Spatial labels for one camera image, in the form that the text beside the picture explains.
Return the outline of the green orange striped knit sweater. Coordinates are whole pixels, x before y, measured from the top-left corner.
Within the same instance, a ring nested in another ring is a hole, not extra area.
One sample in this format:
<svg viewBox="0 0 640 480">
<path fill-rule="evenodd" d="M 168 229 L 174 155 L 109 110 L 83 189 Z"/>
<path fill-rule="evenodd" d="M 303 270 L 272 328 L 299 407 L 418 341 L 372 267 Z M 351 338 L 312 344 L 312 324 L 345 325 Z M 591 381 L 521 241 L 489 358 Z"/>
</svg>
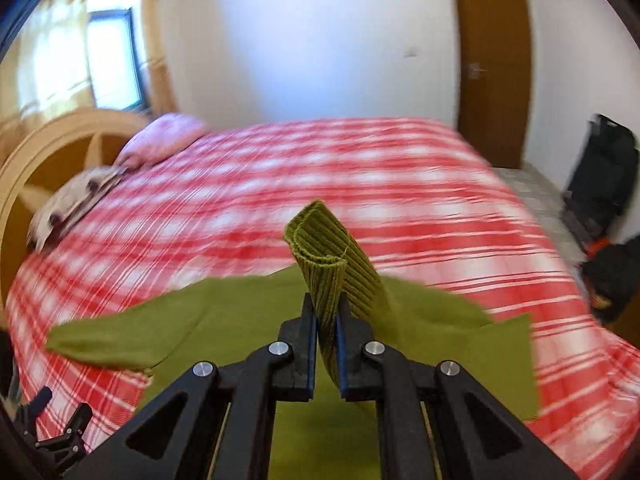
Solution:
<svg viewBox="0 0 640 480">
<path fill-rule="evenodd" d="M 226 365 L 269 344 L 314 302 L 324 362 L 306 408 L 283 403 L 274 421 L 273 479 L 375 479 L 380 474 L 374 408 L 347 403 L 337 391 L 335 317 L 346 298 L 352 316 L 406 358 L 435 365 L 454 360 L 515 416 L 538 412 L 530 350 L 530 318 L 498 322 L 459 295 L 392 278 L 371 261 L 324 203 L 313 202 L 288 222 L 292 266 L 268 274 L 204 278 L 98 318 L 49 330 L 48 351 L 91 366 L 142 370 L 154 398 L 190 365 Z"/>
</svg>

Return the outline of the white patterned pillow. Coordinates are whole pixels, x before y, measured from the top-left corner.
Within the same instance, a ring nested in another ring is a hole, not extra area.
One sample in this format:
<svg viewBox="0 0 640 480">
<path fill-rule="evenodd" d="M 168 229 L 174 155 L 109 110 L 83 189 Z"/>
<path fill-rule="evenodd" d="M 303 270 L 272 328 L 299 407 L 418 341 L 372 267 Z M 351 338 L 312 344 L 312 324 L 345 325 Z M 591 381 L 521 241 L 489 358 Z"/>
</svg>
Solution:
<svg viewBox="0 0 640 480">
<path fill-rule="evenodd" d="M 35 212 L 27 231 L 27 247 L 43 252 L 73 226 L 125 177 L 127 170 L 99 166 L 76 174 Z"/>
</svg>

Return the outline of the red white plaid bedspread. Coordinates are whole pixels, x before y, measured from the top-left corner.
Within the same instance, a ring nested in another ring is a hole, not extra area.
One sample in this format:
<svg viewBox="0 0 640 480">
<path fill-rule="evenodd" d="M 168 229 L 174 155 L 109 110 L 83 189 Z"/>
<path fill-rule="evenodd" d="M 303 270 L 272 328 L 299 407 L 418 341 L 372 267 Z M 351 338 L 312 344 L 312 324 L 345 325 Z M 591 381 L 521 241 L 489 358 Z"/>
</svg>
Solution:
<svg viewBox="0 0 640 480">
<path fill-rule="evenodd" d="M 142 370 L 46 347 L 49 330 L 117 314 L 204 278 L 292 266 L 284 231 L 324 203 L 375 271 L 530 318 L 538 412 L 523 420 L 575 474 L 604 479 L 639 433 L 639 353 L 599 326 L 544 230 L 456 132 L 419 118 L 321 119 L 211 131 L 127 170 L 60 240 L 27 255 L 4 312 L 25 399 L 58 436 L 78 404 L 94 450 L 153 398 Z"/>
</svg>

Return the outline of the black bag on floor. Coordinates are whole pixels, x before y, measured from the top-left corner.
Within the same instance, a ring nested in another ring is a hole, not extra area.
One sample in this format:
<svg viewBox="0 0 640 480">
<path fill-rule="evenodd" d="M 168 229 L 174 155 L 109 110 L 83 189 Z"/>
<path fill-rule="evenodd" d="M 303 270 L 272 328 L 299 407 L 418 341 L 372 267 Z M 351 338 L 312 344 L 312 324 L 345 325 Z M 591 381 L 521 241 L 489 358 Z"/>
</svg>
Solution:
<svg viewBox="0 0 640 480">
<path fill-rule="evenodd" d="M 601 240 L 579 270 L 593 315 L 602 324 L 614 322 L 639 289 L 639 237 L 618 244 Z"/>
</svg>

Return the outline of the cream wooden headboard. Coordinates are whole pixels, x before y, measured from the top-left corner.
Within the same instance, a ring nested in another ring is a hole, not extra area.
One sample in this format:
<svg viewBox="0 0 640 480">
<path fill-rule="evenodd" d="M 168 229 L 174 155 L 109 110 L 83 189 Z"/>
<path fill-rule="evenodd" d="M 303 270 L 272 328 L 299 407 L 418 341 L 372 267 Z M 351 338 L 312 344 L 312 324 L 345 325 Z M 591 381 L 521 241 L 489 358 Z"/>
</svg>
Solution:
<svg viewBox="0 0 640 480">
<path fill-rule="evenodd" d="M 109 165 L 150 118 L 80 108 L 47 122 L 17 145 L 1 168 L 1 301 L 27 255 L 35 212 L 71 177 Z"/>
</svg>

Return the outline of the pink pillow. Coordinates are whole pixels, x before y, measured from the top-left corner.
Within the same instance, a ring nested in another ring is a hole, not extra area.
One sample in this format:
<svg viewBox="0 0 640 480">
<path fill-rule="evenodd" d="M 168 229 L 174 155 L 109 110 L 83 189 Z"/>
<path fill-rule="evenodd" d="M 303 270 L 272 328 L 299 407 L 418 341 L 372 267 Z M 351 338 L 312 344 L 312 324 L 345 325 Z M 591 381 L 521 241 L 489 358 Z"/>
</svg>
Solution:
<svg viewBox="0 0 640 480">
<path fill-rule="evenodd" d="M 129 170 L 157 165 L 211 131 L 201 119 L 178 113 L 163 114 L 126 143 L 114 165 Z"/>
</svg>

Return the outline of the beige patterned curtain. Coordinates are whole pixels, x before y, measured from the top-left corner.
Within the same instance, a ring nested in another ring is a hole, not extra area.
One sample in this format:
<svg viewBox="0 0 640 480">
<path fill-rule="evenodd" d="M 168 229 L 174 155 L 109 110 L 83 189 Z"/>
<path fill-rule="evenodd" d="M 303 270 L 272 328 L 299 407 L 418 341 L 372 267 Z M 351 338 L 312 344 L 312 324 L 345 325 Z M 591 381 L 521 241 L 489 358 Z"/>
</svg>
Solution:
<svg viewBox="0 0 640 480">
<path fill-rule="evenodd" d="M 138 4 L 142 37 L 141 71 L 146 96 L 154 118 L 175 113 L 178 105 L 172 85 L 169 67 L 160 29 L 160 5 L 158 0 L 140 0 Z"/>
</svg>

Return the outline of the brown wooden door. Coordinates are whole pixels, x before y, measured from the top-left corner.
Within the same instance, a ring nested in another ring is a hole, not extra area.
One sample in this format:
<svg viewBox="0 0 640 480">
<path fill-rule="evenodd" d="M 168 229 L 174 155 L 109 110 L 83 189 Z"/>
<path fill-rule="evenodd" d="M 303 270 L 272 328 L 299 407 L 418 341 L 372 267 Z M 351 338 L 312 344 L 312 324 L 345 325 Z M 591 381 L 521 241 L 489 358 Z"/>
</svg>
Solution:
<svg viewBox="0 0 640 480">
<path fill-rule="evenodd" d="M 532 94 L 528 0 L 456 0 L 460 92 L 457 129 L 492 166 L 522 166 Z M 470 79 L 477 62 L 487 73 Z"/>
</svg>

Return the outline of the white wall switch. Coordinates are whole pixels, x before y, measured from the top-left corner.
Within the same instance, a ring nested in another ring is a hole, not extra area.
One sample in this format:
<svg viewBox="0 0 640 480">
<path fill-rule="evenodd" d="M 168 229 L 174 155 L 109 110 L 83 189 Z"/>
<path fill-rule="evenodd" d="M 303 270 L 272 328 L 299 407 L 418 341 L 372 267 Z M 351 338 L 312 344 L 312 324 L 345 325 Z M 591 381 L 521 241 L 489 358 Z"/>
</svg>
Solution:
<svg viewBox="0 0 640 480">
<path fill-rule="evenodd" d="M 405 51 L 404 51 L 405 58 L 416 58 L 418 55 L 419 55 L 419 49 L 417 47 L 405 48 Z"/>
</svg>

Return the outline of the window with dark frame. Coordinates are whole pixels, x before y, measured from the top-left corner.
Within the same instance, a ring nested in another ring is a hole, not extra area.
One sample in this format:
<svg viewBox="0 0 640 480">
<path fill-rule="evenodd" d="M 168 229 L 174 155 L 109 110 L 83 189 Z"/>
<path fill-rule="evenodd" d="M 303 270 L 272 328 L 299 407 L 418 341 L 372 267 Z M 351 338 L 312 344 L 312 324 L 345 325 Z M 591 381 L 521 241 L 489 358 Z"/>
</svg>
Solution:
<svg viewBox="0 0 640 480">
<path fill-rule="evenodd" d="M 134 0 L 87 0 L 87 54 L 96 106 L 148 108 L 134 24 Z"/>
</svg>

